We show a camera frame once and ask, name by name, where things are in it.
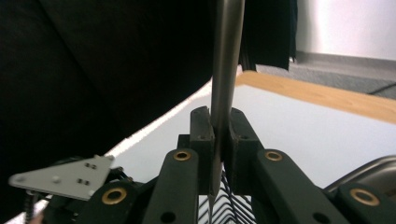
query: wooden surface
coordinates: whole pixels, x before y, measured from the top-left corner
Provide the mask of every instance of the wooden surface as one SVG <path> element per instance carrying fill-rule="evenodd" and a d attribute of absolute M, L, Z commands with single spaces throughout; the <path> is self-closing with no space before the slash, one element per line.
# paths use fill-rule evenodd
<path fill-rule="evenodd" d="M 242 74 L 235 84 L 396 124 L 396 101 L 386 98 L 256 72 Z"/>

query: cylindrical metal shaft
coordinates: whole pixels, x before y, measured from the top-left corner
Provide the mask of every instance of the cylindrical metal shaft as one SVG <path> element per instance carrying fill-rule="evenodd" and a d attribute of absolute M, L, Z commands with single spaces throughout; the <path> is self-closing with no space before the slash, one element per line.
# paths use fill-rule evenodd
<path fill-rule="evenodd" d="M 229 133 L 233 88 L 241 46 L 244 9 L 245 0 L 218 1 L 211 106 L 211 123 L 216 136 L 212 195 L 217 195 L 219 192 L 221 175 L 220 155 Z"/>

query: white wall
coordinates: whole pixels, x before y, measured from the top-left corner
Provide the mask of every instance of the white wall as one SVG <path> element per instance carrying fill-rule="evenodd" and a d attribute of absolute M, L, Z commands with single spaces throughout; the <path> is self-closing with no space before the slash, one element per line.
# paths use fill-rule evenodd
<path fill-rule="evenodd" d="M 297 1 L 297 50 L 396 61 L 396 0 Z"/>

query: metal mounting plate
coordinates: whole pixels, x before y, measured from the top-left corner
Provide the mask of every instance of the metal mounting plate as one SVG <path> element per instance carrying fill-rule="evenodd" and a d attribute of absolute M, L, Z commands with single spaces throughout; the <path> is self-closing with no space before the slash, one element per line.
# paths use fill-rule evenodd
<path fill-rule="evenodd" d="M 13 175 L 8 183 L 16 188 L 88 201 L 105 183 L 113 161 L 114 157 L 109 156 L 70 162 Z"/>

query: wire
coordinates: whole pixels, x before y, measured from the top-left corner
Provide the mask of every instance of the wire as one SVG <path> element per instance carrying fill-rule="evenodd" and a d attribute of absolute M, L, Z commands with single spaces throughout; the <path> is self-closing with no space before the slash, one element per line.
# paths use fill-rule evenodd
<path fill-rule="evenodd" d="M 391 84 L 389 84 L 388 86 L 381 87 L 381 88 L 379 88 L 379 89 L 377 89 L 377 90 L 375 90 L 375 91 L 367 92 L 367 94 L 369 94 L 369 95 L 376 95 L 377 93 L 380 93 L 381 91 L 385 91 L 385 90 L 390 89 L 390 88 L 395 87 L 395 86 L 396 86 L 396 82 L 391 83 Z"/>

